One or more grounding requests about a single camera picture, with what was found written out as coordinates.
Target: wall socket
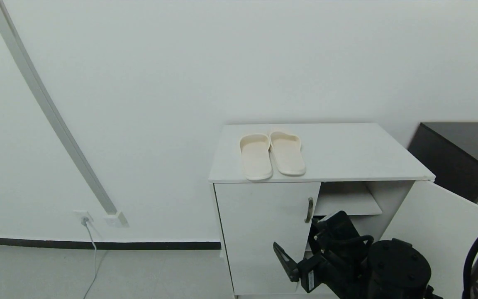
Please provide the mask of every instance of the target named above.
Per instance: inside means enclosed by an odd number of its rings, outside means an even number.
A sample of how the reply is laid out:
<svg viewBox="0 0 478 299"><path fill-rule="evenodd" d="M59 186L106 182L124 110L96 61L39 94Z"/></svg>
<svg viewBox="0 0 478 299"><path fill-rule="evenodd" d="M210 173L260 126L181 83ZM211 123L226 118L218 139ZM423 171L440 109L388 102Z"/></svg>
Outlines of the wall socket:
<svg viewBox="0 0 478 299"><path fill-rule="evenodd" d="M87 211L74 210L73 214L77 217L79 222L81 222L82 218L84 217L87 217L89 219L89 222L93 222L93 218L91 218L91 215Z"/></svg>
<svg viewBox="0 0 478 299"><path fill-rule="evenodd" d="M106 224L111 227L117 227L117 228L123 228L123 227L129 227L129 222L127 221L127 218L125 218L125 215L123 215L123 212L117 212L115 215L108 215L105 216Z"/></svg>

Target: black cabinet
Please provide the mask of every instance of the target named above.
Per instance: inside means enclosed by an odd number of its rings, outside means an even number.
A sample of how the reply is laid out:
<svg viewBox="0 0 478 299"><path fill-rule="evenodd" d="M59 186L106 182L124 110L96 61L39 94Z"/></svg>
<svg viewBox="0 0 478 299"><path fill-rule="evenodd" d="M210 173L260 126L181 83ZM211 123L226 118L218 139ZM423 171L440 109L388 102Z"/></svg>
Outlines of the black cabinet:
<svg viewBox="0 0 478 299"><path fill-rule="evenodd" d="M408 151L437 185L478 203L478 123L421 123Z"/></svg>

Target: floor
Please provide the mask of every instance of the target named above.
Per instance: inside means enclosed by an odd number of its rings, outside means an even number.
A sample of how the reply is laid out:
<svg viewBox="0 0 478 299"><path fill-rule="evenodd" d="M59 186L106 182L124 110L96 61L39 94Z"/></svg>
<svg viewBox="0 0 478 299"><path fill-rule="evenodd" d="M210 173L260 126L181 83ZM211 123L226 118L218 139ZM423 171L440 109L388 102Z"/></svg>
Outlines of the floor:
<svg viewBox="0 0 478 299"><path fill-rule="evenodd" d="M87 299L232 299L218 250L99 250ZM93 279L93 250L0 245L0 299L81 299Z"/></svg>

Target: power cord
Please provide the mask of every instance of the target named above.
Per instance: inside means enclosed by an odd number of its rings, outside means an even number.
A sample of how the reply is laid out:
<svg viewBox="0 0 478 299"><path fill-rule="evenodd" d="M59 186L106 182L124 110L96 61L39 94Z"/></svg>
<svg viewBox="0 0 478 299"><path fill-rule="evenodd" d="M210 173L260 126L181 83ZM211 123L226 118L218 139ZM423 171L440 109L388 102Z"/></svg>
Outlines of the power cord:
<svg viewBox="0 0 478 299"><path fill-rule="evenodd" d="M93 280L91 281L90 286L88 287L88 290L84 294L84 297L82 299L85 299L88 292L91 289L91 286L95 282L95 278L97 278L97 267L95 266L95 256L97 255L97 246L95 246L95 242L93 241L93 238L91 237L91 232L90 229L88 228L88 222L90 219L88 217L82 217L81 224L86 227L86 230L88 231L88 235L90 236L91 244L93 245Z"/></svg>

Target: white slipper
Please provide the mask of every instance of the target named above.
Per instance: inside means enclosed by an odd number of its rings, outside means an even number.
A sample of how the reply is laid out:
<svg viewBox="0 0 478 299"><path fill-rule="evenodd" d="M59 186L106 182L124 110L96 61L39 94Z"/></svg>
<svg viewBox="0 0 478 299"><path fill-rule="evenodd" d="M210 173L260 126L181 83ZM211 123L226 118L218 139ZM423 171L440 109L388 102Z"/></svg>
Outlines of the white slipper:
<svg viewBox="0 0 478 299"><path fill-rule="evenodd" d="M288 176L305 174L305 163L300 151L302 143L296 135L280 131L271 133L271 151L279 172Z"/></svg>
<svg viewBox="0 0 478 299"><path fill-rule="evenodd" d="M250 181L270 178L273 174L269 148L271 142L265 134L251 134L239 142L244 176Z"/></svg>

